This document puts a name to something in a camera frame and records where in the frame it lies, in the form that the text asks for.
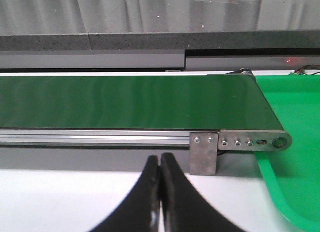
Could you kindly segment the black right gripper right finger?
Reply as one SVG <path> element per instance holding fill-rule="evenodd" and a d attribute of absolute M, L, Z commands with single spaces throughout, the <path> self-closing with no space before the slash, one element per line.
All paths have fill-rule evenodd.
<path fill-rule="evenodd" d="M 160 172 L 165 231 L 243 231 L 198 193 L 172 153 L 161 155 Z"/>

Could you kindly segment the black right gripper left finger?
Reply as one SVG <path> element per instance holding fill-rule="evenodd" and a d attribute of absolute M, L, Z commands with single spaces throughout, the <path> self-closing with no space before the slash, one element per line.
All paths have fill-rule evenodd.
<path fill-rule="evenodd" d="M 131 191 L 92 231 L 158 231 L 159 184 L 158 157 L 152 155 Z"/>

